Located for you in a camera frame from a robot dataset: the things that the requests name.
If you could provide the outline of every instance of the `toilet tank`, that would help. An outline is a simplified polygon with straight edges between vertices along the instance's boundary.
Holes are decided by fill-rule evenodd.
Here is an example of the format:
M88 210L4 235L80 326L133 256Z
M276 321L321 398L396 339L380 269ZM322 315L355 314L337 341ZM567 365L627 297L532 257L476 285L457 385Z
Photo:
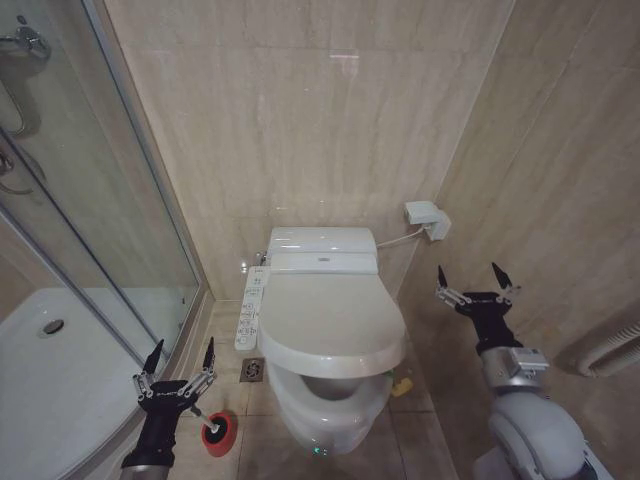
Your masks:
M273 273L378 273L376 242L368 228L274 228L266 264Z

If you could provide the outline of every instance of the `power cord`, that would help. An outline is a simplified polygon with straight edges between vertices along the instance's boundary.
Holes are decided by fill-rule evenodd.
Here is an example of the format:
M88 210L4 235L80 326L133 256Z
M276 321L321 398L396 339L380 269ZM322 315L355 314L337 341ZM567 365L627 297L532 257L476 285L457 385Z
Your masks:
M377 248L388 247L389 245L393 245L394 243L398 243L398 242L400 242L401 240L406 240L406 239L408 239L408 238L413 238L413 237L415 237L415 236L417 236L417 235L420 235L422 232L424 232L424 231L425 231L425 229L426 229L426 228L425 228L425 225L424 225L424 224L422 224L422 225L420 225L420 228L419 228L418 230L416 230L415 232L410 233L409 235L405 235L404 237L394 238L393 240L388 240L388 241L386 241L386 242L378 243L378 244L376 245L376 247L377 247Z

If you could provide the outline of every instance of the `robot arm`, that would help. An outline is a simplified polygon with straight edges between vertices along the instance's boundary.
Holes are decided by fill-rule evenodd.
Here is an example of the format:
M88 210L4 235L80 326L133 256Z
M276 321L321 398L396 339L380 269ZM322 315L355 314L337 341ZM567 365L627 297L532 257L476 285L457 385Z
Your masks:
M511 472L516 472L522 480L613 480L573 418L543 398L538 374L549 363L539 350L523 347L504 320L520 287L514 287L495 263L492 266L500 293L459 293L449 288L441 267L435 292L436 297L473 321L484 378L497 397L489 429L502 455L493 459L494 470L482 478L514 479ZM497 472L500 461L504 468Z
M155 382L155 371L160 360L164 340L147 357L142 372L133 376L138 404L147 414L138 443L122 462L120 480L164 480L173 466L175 432L180 414L190 409L200 416L215 433L215 425L202 416L196 407L200 395L215 379L213 338L205 354L202 371L191 380Z

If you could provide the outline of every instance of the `tiled floor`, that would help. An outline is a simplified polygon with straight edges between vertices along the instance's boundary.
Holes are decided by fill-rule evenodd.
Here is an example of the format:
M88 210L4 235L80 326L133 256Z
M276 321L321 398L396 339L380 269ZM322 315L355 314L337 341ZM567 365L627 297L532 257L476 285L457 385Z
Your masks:
M203 344L210 336L215 338L218 378L198 401L206 413L230 410L237 415L236 442L224 457L209 456L200 440L199 420L184 414L176 433L176 462L170 479L457 480L410 345L396 375L410 377L413 390L389 401L353 452L314 457L298 445L280 420L266 376L262 383L238 382L243 358L259 356L257 352L239 353L233 347L239 309L240 302L217 302L213 307Z

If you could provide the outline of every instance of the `yellow object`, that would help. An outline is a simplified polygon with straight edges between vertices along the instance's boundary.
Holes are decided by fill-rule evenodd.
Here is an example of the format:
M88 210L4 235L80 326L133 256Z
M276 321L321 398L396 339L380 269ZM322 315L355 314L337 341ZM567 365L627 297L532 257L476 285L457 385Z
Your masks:
M401 397L412 388L413 382L410 378L405 377L391 388L391 395L393 395L394 397Z

